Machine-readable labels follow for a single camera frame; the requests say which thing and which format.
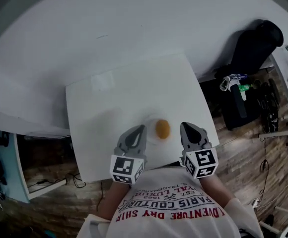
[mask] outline green object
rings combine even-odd
[[[245,92],[248,91],[251,87],[252,85],[239,85],[239,90],[240,92]]]

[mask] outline white marker cube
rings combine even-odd
[[[114,181],[135,184],[144,170],[144,159],[112,155],[110,174]]]
[[[187,152],[184,166],[194,179],[211,176],[218,167],[218,157],[215,148]]]

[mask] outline black office chair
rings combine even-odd
[[[282,31],[272,22],[263,21],[255,30],[244,31],[236,44],[231,64],[218,69],[215,78],[220,84],[225,76],[231,74],[252,75],[258,72],[264,61],[283,44]],[[251,83],[248,80],[241,84]],[[221,112],[227,129],[243,126],[260,116],[258,90],[246,91],[246,101],[238,85],[233,85],[230,91],[220,91]]]

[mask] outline light blue panel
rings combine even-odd
[[[3,165],[4,176],[7,181],[6,186],[2,184],[0,185],[5,196],[24,203],[29,203],[29,199],[21,179],[20,171],[18,169],[14,135],[12,133],[9,134],[8,146],[0,146],[0,161]]]

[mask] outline forearm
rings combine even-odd
[[[231,199],[235,198],[216,175],[201,178],[200,183],[205,193],[215,200],[222,208],[224,208]]]
[[[113,182],[105,198],[100,202],[98,211],[94,215],[106,220],[112,220],[119,204],[129,192],[130,186],[120,182]]]

